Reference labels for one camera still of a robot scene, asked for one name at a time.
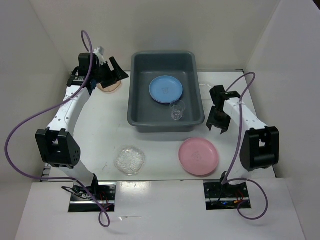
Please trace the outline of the clear plastic cup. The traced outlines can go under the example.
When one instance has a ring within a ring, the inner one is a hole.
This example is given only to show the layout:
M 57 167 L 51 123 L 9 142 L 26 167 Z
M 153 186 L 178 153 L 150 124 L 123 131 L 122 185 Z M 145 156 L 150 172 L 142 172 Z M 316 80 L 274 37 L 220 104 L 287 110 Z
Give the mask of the clear plastic cup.
M 186 109 L 186 104 L 182 100 L 176 100 L 174 102 L 171 102 L 169 107 L 170 107 L 171 118 L 175 121 L 178 121 L 184 115 L 184 111 Z

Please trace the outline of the blue plastic plate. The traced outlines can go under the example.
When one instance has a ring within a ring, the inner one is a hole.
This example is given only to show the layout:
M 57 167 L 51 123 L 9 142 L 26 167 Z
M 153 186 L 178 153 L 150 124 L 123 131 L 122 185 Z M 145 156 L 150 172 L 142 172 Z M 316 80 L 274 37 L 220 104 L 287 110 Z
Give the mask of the blue plastic plate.
M 181 98 L 183 85 L 175 77 L 163 75 L 153 79 L 149 85 L 150 96 L 158 103 L 170 104 Z

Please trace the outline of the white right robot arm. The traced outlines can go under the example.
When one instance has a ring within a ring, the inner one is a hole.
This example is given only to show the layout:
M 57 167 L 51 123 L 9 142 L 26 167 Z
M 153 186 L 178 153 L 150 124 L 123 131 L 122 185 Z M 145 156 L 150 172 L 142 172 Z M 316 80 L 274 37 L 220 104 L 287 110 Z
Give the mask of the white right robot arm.
M 237 91 L 226 91 L 216 85 L 210 91 L 213 101 L 206 126 L 228 131 L 234 122 L 239 129 L 235 156 L 229 169 L 221 176 L 219 191 L 225 197 L 237 191 L 237 185 L 245 182 L 248 173 L 267 169 L 279 162 L 279 130 L 268 126 L 247 107 Z

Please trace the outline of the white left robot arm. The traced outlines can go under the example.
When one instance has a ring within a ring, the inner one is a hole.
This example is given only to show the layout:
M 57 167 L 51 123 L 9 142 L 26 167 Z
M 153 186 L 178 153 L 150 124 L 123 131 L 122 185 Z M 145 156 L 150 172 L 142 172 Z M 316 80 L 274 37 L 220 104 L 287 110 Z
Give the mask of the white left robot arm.
M 128 78 L 128 74 L 114 57 L 106 61 L 101 47 L 93 53 L 81 53 L 78 64 L 67 81 L 64 104 L 46 129 L 37 130 L 35 139 L 44 163 L 78 180 L 71 193 L 83 194 L 94 200 L 99 196 L 101 187 L 97 176 L 81 162 L 81 148 L 74 139 L 75 126 L 97 85 L 111 87 Z

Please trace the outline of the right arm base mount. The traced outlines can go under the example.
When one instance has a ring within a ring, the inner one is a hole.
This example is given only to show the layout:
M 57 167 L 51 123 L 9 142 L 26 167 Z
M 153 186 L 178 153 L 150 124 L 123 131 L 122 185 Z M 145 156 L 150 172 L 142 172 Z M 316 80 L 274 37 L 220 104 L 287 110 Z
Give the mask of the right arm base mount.
M 221 185 L 218 180 L 204 181 L 204 197 L 207 211 L 251 209 L 246 183 Z

